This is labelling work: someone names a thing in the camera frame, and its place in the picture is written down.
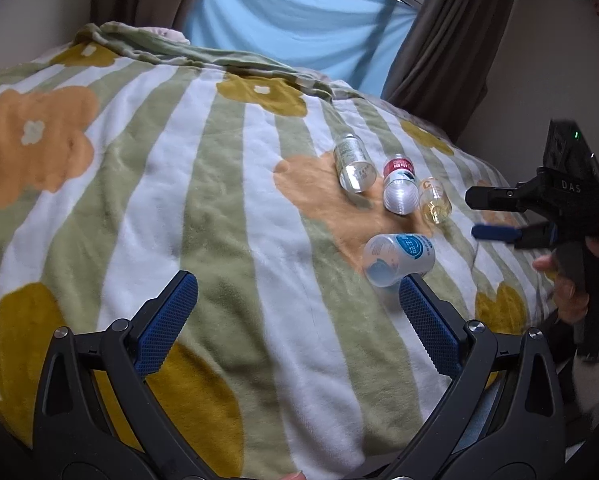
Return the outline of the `right hand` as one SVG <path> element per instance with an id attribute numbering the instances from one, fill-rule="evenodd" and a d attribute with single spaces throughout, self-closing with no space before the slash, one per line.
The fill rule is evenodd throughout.
<path id="1" fill-rule="evenodd" d="M 591 252 L 599 257 L 599 238 L 588 237 L 586 243 Z M 537 258 L 533 267 L 540 273 L 557 272 L 557 264 L 550 255 Z M 588 312 L 589 295 L 578 290 L 565 275 L 558 273 L 554 280 L 553 302 L 557 306 L 559 318 L 566 323 L 575 324 Z"/>

